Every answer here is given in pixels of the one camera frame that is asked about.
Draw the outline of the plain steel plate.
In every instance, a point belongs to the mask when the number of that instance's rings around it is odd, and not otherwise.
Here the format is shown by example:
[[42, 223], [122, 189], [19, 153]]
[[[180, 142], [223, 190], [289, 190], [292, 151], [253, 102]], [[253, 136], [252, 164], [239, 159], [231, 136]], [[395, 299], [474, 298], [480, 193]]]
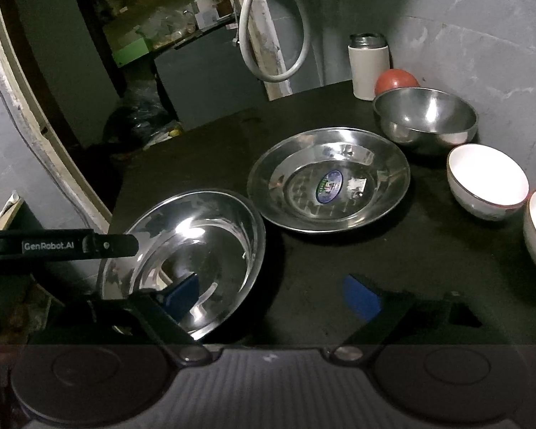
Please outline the plain steel plate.
[[266, 248], [259, 212], [230, 191], [189, 191], [160, 202], [128, 229], [139, 244], [130, 258], [109, 258], [98, 277], [106, 300], [139, 290], [161, 294], [196, 277], [196, 301], [179, 318], [198, 340], [228, 320], [257, 280]]

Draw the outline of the steel plate with sticker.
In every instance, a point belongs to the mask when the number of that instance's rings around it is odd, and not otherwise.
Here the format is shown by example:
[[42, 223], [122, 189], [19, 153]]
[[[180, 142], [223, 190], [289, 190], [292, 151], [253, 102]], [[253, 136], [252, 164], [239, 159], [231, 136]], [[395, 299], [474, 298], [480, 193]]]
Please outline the steel plate with sticker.
[[249, 172], [247, 192], [276, 226], [334, 233], [384, 217], [410, 184], [410, 165], [395, 143], [366, 130], [327, 127], [267, 150]]

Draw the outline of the deep steel mixing bowl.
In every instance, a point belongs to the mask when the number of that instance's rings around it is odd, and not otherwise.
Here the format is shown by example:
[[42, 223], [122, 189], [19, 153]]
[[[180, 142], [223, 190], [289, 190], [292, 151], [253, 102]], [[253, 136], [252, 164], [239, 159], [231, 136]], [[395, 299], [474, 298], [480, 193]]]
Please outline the deep steel mixing bowl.
[[452, 148], [471, 142], [478, 130], [475, 109], [457, 95], [427, 87], [401, 87], [373, 101], [381, 131], [405, 146]]

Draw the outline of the green box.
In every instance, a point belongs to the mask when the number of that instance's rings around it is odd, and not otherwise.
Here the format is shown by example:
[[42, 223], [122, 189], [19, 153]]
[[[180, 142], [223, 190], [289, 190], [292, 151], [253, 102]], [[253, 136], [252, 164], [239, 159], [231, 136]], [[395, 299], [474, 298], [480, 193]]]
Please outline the green box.
[[118, 67], [122, 67], [148, 54], [151, 50], [152, 44], [144, 38], [139, 38], [114, 52], [113, 59]]

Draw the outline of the red ball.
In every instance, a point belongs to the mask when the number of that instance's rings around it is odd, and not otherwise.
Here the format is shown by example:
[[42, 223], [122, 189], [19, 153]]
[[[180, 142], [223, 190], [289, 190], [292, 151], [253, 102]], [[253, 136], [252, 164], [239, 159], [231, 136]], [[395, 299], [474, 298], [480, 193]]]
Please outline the red ball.
[[390, 69], [383, 72], [374, 86], [374, 95], [381, 95], [383, 92], [403, 87], [419, 86], [417, 78], [408, 71], [401, 69]]

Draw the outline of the dark grey cabinet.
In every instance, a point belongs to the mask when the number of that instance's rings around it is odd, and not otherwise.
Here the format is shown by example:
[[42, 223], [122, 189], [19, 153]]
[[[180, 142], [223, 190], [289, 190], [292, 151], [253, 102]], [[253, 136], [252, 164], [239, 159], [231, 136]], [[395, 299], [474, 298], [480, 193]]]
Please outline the dark grey cabinet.
[[233, 45], [235, 31], [208, 32], [155, 59], [159, 80], [187, 131], [268, 102], [263, 83]]

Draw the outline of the white thermos flask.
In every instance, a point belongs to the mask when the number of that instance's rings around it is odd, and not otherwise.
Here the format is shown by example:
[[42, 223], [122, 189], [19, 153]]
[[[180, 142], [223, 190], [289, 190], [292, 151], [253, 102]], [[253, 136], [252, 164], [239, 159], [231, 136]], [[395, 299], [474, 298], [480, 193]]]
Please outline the white thermos flask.
[[372, 101], [378, 77], [390, 69], [386, 38], [378, 33], [351, 34], [348, 59], [354, 96], [359, 100]]

